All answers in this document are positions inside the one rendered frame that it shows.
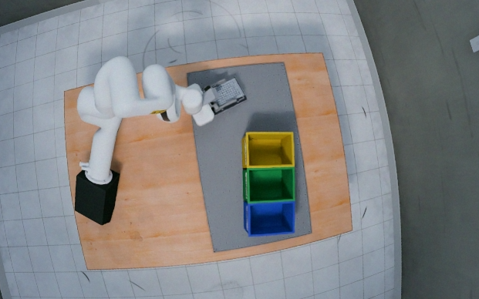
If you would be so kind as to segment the yellow recycle bin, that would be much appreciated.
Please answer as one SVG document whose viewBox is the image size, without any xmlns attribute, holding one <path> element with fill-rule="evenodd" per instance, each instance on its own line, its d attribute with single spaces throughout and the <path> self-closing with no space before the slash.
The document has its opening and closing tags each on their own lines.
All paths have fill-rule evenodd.
<svg viewBox="0 0 479 299">
<path fill-rule="evenodd" d="M 246 133 L 241 146 L 242 168 L 295 166 L 293 132 Z"/>
</svg>

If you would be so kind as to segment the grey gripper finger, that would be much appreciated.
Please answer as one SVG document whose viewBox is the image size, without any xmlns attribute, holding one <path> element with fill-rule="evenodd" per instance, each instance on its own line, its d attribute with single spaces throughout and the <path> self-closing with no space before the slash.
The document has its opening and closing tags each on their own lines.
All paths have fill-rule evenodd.
<svg viewBox="0 0 479 299">
<path fill-rule="evenodd" d="M 224 83 L 224 82 L 226 82 L 226 80 L 225 80 L 225 79 L 222 79 L 222 80 L 220 80 L 220 81 L 218 81 L 218 82 L 216 82 L 216 83 L 210 85 L 210 87 L 219 86 L 220 84 L 222 84 L 222 83 Z"/>
<path fill-rule="evenodd" d="M 214 107 L 215 111 L 218 111 L 219 109 L 222 109 L 222 108 L 224 108 L 225 106 L 231 105 L 231 104 L 234 103 L 234 102 L 237 102 L 236 98 L 234 98 L 234 99 L 232 99 L 232 100 L 226 102 L 226 104 L 224 104 L 224 105 L 222 105 L 222 106 L 219 106 L 219 107 L 218 107 L 217 103 L 215 103 L 214 105 L 211 105 L 211 103 L 208 103 L 208 104 L 209 104 L 209 106 L 210 106 L 211 108 Z"/>
</svg>

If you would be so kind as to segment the green returns bin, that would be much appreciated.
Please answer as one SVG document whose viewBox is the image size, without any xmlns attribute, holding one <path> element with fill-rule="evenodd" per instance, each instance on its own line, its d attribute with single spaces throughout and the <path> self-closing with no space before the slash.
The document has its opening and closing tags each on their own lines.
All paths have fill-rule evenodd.
<svg viewBox="0 0 479 299">
<path fill-rule="evenodd" d="M 284 170 L 283 170 L 284 169 Z M 269 171 L 249 171 L 269 170 Z M 242 170 L 243 200 L 248 203 L 295 201 L 295 167 L 247 168 Z M 250 184 L 250 188 L 249 188 Z M 274 197 L 269 200 L 259 200 Z M 291 198 L 291 199 L 289 199 Z"/>
</svg>

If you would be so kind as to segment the blue open-top bin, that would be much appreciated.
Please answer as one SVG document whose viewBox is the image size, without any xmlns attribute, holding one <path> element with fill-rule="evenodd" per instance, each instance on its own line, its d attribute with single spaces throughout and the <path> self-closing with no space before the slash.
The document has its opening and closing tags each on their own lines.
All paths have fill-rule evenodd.
<svg viewBox="0 0 479 299">
<path fill-rule="evenodd" d="M 249 237 L 295 233 L 295 201 L 273 203 L 243 201 L 243 205 L 244 229 L 247 230 Z"/>
</svg>

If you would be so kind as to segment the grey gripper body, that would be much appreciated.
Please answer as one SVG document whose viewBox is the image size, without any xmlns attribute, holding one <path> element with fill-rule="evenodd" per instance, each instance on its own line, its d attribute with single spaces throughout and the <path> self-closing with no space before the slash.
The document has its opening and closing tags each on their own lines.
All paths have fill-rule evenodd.
<svg viewBox="0 0 479 299">
<path fill-rule="evenodd" d="M 203 94 L 200 86 L 198 84 L 193 84 L 191 86 L 188 86 L 187 88 L 189 89 L 197 89 L 201 92 L 201 95 Z M 209 104 L 202 106 L 201 111 L 198 114 L 192 115 L 196 121 L 196 123 L 199 126 L 203 126 L 203 124 L 209 123 L 210 121 L 213 120 L 214 118 L 214 113 L 209 106 Z"/>
</svg>

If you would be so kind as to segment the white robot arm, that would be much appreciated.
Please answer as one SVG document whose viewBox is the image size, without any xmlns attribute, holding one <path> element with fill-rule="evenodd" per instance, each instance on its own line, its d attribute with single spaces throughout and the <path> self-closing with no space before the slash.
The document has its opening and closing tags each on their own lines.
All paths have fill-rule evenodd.
<svg viewBox="0 0 479 299">
<path fill-rule="evenodd" d="M 188 114 L 195 115 L 202 106 L 220 97 L 210 86 L 201 95 L 197 89 L 175 85 L 168 71 L 158 64 L 145 68 L 141 83 L 144 99 L 140 98 L 133 63 L 117 56 L 98 71 L 94 87 L 87 86 L 79 94 L 77 110 L 81 120 L 101 127 L 93 136 L 89 162 L 79 163 L 93 183 L 106 184 L 113 177 L 110 165 L 123 118 L 156 114 L 166 123 L 175 123 L 180 118 L 181 103 Z"/>
</svg>

